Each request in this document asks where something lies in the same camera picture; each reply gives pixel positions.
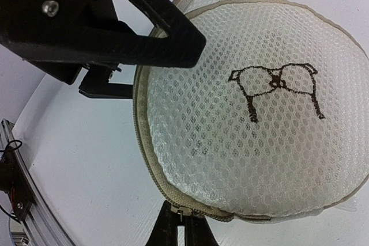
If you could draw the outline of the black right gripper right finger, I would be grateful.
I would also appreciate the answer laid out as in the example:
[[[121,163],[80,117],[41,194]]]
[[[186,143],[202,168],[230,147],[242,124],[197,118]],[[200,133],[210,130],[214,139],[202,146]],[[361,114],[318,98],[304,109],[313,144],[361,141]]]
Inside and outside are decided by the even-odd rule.
[[[184,218],[185,246],[216,246],[216,239],[205,217]]]

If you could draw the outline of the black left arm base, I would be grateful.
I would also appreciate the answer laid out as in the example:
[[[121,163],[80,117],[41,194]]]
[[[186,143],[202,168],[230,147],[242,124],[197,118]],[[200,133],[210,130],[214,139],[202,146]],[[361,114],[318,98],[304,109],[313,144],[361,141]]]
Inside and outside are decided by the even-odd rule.
[[[10,219],[23,222],[34,204],[33,193],[16,157],[22,142],[13,139],[1,150],[1,192],[10,200],[11,211],[3,211]]]

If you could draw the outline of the white mesh laundry bag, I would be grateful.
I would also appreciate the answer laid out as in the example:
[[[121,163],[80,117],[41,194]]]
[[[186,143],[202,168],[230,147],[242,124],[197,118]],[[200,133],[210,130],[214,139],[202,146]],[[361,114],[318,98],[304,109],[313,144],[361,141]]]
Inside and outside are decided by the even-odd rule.
[[[287,0],[174,0],[206,37],[190,69],[139,66],[142,156],[174,206],[279,222],[345,202],[368,181],[368,56]]]

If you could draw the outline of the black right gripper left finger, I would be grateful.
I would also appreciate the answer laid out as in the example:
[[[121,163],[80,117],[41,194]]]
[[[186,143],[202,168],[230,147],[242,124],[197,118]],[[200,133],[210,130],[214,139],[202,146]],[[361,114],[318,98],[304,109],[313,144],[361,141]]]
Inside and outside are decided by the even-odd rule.
[[[172,204],[165,200],[149,236],[146,246],[177,246],[180,215],[171,210]]]

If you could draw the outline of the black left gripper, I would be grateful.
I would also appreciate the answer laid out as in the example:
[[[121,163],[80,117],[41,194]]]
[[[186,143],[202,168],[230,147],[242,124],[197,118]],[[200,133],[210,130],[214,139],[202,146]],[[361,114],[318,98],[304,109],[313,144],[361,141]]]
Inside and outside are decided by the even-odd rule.
[[[90,99],[133,99],[133,85],[110,83],[119,63],[193,67],[205,36],[170,0],[128,0],[164,37],[136,34],[112,0],[1,0],[1,44]]]

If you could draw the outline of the beige zipper pull tab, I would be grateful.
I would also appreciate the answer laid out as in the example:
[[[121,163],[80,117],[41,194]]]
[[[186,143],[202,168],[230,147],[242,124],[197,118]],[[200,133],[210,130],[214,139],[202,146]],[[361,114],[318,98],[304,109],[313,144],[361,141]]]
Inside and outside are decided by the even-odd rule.
[[[171,205],[171,212],[177,216],[177,225],[185,226],[187,218],[202,218],[202,214],[184,206]]]

